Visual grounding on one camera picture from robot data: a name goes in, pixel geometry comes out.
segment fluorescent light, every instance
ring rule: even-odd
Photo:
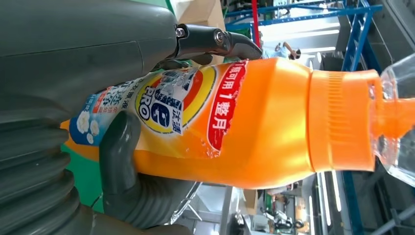
[[[317,47],[317,48],[305,48],[301,49],[301,53],[315,53],[319,51],[331,51],[336,50],[335,47]]]
[[[310,206],[310,235],[314,235],[314,212],[313,212],[313,198],[308,197],[308,205]]]
[[[317,52],[317,60],[319,61],[319,63],[322,62],[322,54],[320,52]]]
[[[339,193],[339,185],[337,183],[337,174],[336,171],[332,170],[331,174],[333,175],[333,187],[334,187],[334,195],[336,196],[336,206],[337,211],[340,212],[342,210],[342,203],[340,202],[340,193]]]
[[[322,176],[322,187],[323,187],[323,199],[324,199],[324,210],[325,210],[325,217],[327,220],[327,226],[331,225],[331,218],[330,218],[330,208],[328,207],[328,195],[327,195],[327,186],[325,182],[325,175],[324,172],[320,173]]]
[[[340,23],[322,23],[321,19],[307,20],[301,22],[277,23],[272,25],[261,25],[258,29],[263,36],[285,35],[287,33],[309,32],[328,28],[340,27]]]
[[[315,36],[322,36],[322,35],[331,35],[331,34],[339,34],[340,30],[324,30],[324,31],[314,31],[314,32],[303,32],[303,33],[291,33],[291,34],[283,34],[283,35],[267,35],[263,36],[263,41],[273,42],[273,41],[282,41],[282,40],[289,40],[294,38],[306,38],[306,37],[315,37]]]

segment red pole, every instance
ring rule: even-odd
[[[252,0],[252,17],[254,18],[254,37],[255,44],[258,47],[261,47],[261,40],[259,38],[259,29],[258,29],[258,7],[256,6],[257,0]]]

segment ribbed cap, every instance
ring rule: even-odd
[[[376,71],[314,71],[310,81],[308,136],[315,171],[374,170],[370,88]]]

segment white flower graphic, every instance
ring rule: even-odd
[[[93,144],[93,136],[90,133],[87,134],[87,140],[88,143]]]
[[[76,127],[81,134],[88,132],[90,127],[90,113],[87,111],[82,111],[76,120]]]
[[[90,129],[93,136],[97,136],[99,134],[99,125],[96,120],[91,121]]]

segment bottle label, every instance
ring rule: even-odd
[[[141,121],[136,150],[209,158],[220,153],[231,127],[247,61],[151,73],[88,97],[70,120],[77,144],[98,146],[118,112]]]

